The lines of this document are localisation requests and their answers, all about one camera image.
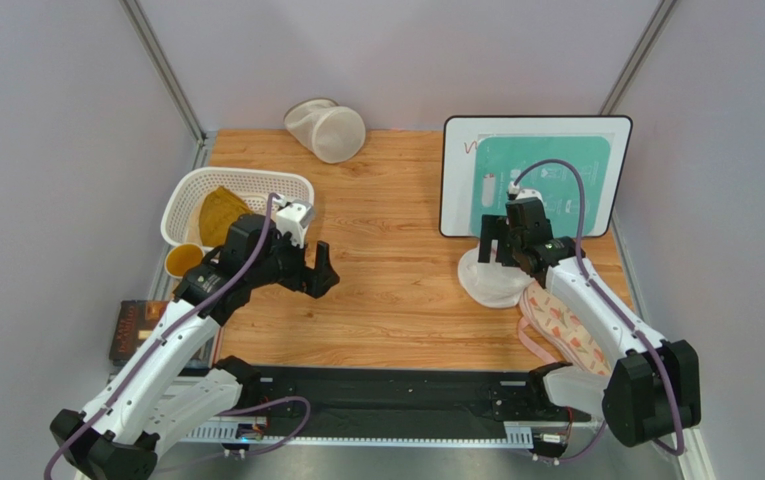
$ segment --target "patterned fabric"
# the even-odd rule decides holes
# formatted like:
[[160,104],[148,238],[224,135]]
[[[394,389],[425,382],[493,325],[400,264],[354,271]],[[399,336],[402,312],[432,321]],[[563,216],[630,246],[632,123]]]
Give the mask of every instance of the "patterned fabric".
[[598,375],[610,374],[610,365],[595,339],[558,298],[533,282],[524,290],[518,306],[523,315],[518,322],[518,338],[539,358],[549,363],[548,359],[553,357],[527,336],[524,332],[527,325],[557,347],[569,362]]

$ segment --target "yellow cup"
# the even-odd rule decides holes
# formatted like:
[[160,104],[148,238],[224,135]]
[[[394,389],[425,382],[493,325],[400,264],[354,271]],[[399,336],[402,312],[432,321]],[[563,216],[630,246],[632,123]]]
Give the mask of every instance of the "yellow cup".
[[187,270],[202,262],[204,251],[194,243],[184,243],[169,250],[163,267],[172,278],[182,278]]

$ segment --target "white cloth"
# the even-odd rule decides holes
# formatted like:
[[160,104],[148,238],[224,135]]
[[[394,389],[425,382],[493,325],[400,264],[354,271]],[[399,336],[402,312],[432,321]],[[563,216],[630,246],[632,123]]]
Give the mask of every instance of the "white cloth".
[[361,115],[327,98],[306,100],[288,110],[284,127],[326,163],[352,158],[367,134]]
[[504,267],[494,261],[478,263],[479,247],[468,250],[459,259],[459,283],[480,305],[489,308],[510,308],[533,278],[518,268]]

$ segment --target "white wall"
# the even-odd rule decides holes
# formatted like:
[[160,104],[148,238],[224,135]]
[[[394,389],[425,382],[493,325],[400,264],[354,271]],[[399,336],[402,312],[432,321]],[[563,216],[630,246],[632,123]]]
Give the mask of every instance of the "white wall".
[[656,0],[141,0],[208,130],[326,96],[371,128],[595,114]]
[[620,113],[645,313],[699,352],[718,477],[765,478],[765,2],[681,2]]
[[118,1],[0,1],[0,479],[40,478],[106,378],[192,152]]

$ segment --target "gray floor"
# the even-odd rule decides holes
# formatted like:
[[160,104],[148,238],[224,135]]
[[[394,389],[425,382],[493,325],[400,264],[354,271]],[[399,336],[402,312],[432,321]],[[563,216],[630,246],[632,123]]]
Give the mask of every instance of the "gray floor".
[[[182,464],[218,451],[215,445],[180,444],[164,457],[160,466]],[[257,458],[244,461],[218,459],[154,478],[671,480],[681,479],[682,475],[677,462],[666,458],[653,446],[628,449],[607,432],[588,457],[559,467],[537,464],[528,457],[502,450],[288,446]]]

